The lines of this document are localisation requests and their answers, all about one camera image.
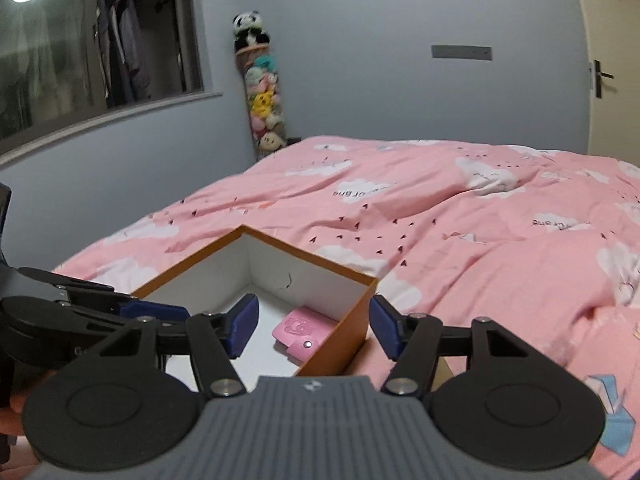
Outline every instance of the ridged gray surface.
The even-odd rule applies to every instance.
[[[30,480],[602,480],[586,461],[521,473],[453,447],[415,399],[368,378],[260,378],[249,395],[209,402],[172,452],[113,473],[49,464]]]

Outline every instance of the panda plush toy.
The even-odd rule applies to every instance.
[[[262,28],[262,18],[257,10],[243,12],[234,18],[235,51],[257,44],[268,45],[269,35]]]

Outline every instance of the black circular joint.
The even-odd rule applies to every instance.
[[[187,386],[152,367],[97,361],[89,373],[69,365],[28,397],[22,423],[41,459],[114,471],[162,455],[189,433],[200,410]]]
[[[604,428],[598,397],[562,368],[511,360],[469,370],[433,395],[430,415],[454,446],[520,471],[558,468],[588,457]]]

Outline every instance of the plush toy storage tube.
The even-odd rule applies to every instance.
[[[236,63],[244,77],[252,137],[259,160],[287,145],[278,73],[268,44],[238,50]]]

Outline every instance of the cream door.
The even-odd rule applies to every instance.
[[[589,154],[640,166],[640,0],[580,1],[591,58]]]

